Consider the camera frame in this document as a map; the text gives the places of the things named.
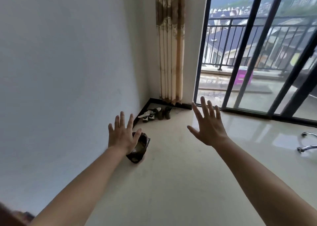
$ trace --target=forearm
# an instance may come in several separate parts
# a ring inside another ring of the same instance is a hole
[[[120,148],[108,148],[42,210],[31,226],[84,225],[124,156]]]
[[[267,225],[317,224],[313,207],[232,140],[215,149]]]

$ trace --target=pink box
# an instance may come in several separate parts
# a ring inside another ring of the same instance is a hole
[[[247,73],[247,67],[246,66],[240,66],[240,68],[238,70],[238,74],[237,74],[236,79],[235,79],[234,85],[241,85],[243,83],[243,80],[244,80],[244,77],[245,77],[246,73]],[[252,71],[252,74],[251,74],[250,79],[248,81],[248,85],[251,84],[252,78],[253,78],[253,71]]]

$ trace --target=hand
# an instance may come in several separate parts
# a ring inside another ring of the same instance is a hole
[[[195,103],[192,103],[193,111],[199,124],[199,132],[191,126],[187,126],[187,128],[198,140],[214,148],[224,141],[227,141],[229,137],[222,124],[219,107],[215,107],[215,116],[211,101],[208,101],[208,107],[206,106],[205,98],[203,96],[200,98],[200,101],[204,117],[201,115]]]
[[[114,129],[112,124],[108,125],[109,129],[109,142],[108,148],[116,147],[122,149],[125,155],[128,155],[135,148],[138,139],[141,135],[141,128],[137,130],[134,137],[132,137],[132,127],[133,127],[133,115],[130,115],[130,119],[127,127],[125,128],[124,112],[120,113],[120,117],[116,116],[114,121]]]

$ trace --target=right hand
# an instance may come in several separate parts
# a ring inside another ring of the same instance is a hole
[[[187,126],[187,128],[198,140],[215,148],[229,140],[229,137],[222,124],[219,107],[215,106],[214,110],[211,101],[208,101],[207,107],[203,96],[200,98],[200,101],[204,117],[196,107],[196,104],[192,103],[193,111],[199,124],[199,132],[192,126]]]

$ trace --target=glossy floor tile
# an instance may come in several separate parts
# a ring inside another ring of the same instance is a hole
[[[196,140],[193,111],[174,108],[170,120],[139,122],[150,138],[144,160],[125,159],[87,225],[264,225],[216,151]],[[317,208],[317,151],[296,147],[315,128],[222,113],[228,135]]]

